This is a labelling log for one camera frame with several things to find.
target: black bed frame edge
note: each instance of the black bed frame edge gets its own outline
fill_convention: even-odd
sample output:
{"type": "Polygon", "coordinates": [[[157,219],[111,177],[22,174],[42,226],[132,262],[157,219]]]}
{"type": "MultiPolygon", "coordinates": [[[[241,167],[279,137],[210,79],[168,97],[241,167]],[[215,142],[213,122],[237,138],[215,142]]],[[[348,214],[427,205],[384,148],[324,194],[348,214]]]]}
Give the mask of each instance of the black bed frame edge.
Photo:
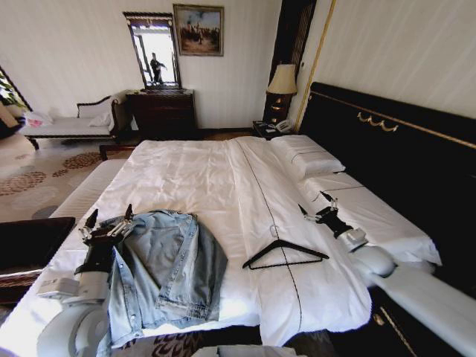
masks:
{"type": "Polygon", "coordinates": [[[435,241],[442,279],[476,289],[475,119],[313,83],[299,133],[435,241]]]}

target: framed painting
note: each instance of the framed painting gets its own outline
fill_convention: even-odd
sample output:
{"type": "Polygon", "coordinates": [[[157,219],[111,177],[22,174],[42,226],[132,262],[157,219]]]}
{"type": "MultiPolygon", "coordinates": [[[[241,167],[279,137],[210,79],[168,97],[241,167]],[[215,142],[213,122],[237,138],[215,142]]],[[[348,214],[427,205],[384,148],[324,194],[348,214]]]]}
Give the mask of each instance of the framed painting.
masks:
{"type": "Polygon", "coordinates": [[[181,56],[223,56],[223,7],[174,4],[181,56]]]}

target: denim jacket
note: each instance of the denim jacket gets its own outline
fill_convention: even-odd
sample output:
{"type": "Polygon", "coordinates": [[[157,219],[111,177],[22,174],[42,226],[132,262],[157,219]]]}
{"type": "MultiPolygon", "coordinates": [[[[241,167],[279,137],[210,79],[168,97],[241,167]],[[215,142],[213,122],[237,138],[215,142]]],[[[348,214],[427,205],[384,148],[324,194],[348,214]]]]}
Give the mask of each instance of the denim jacket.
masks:
{"type": "Polygon", "coordinates": [[[184,328],[218,320],[228,260],[213,234],[195,216],[172,210],[138,214],[132,223],[112,269],[112,346],[141,337],[143,328],[165,323],[184,328]]]}

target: telephone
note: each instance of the telephone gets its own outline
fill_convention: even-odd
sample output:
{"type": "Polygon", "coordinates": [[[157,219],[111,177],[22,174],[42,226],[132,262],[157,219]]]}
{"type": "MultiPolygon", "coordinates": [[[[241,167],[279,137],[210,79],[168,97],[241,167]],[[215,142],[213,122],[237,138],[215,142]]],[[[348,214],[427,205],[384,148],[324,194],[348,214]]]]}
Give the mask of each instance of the telephone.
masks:
{"type": "Polygon", "coordinates": [[[289,120],[283,120],[280,123],[276,124],[275,128],[279,132],[289,132],[291,130],[291,122],[289,120]]]}

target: gold headboard trim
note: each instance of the gold headboard trim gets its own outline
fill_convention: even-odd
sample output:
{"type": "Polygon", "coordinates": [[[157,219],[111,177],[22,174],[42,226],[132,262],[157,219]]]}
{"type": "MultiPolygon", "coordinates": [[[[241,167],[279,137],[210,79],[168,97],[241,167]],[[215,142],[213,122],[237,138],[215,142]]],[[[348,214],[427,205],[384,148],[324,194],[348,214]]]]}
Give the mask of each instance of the gold headboard trim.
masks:
{"type": "Polygon", "coordinates": [[[449,141],[453,141],[454,143],[457,143],[457,144],[461,144],[461,145],[464,145],[466,147],[471,147],[472,149],[476,149],[476,144],[473,144],[473,143],[470,143],[469,141],[464,141],[464,140],[461,140],[461,139],[458,139],[458,138],[455,138],[453,136],[450,136],[450,135],[447,135],[447,134],[443,134],[442,132],[437,132],[437,131],[434,131],[434,130],[431,130],[431,129],[428,129],[428,128],[425,128],[423,126],[420,126],[420,125],[416,125],[416,124],[413,124],[413,123],[409,123],[405,120],[402,120],[402,119],[398,119],[398,118],[394,118],[394,117],[391,117],[390,115],[386,115],[386,114],[383,114],[383,113],[379,113],[379,112],[376,112],[375,110],[372,110],[372,109],[368,109],[368,108],[364,108],[363,106],[358,106],[356,104],[353,104],[353,103],[349,103],[349,102],[346,102],[345,100],[340,100],[340,99],[337,99],[337,98],[334,98],[334,97],[330,97],[329,95],[326,95],[326,94],[323,94],[323,93],[320,93],[318,91],[311,91],[311,93],[313,94],[316,94],[316,95],[319,95],[321,97],[324,97],[324,98],[327,98],[327,99],[330,99],[330,100],[334,100],[335,102],[339,102],[339,103],[342,103],[342,104],[345,104],[347,106],[352,106],[356,109],[360,109],[360,110],[363,110],[367,113],[370,113],[370,114],[373,114],[373,115],[378,115],[384,119],[388,119],[388,120],[391,120],[391,121],[394,121],[398,124],[402,124],[402,125],[406,125],[406,126],[409,126],[410,128],[413,128],[413,129],[416,129],[416,130],[419,130],[419,131],[422,131],[422,132],[427,132],[428,134],[432,134],[432,135],[435,135],[439,138],[443,138],[443,139],[446,139],[446,140],[449,140],[449,141]]]}

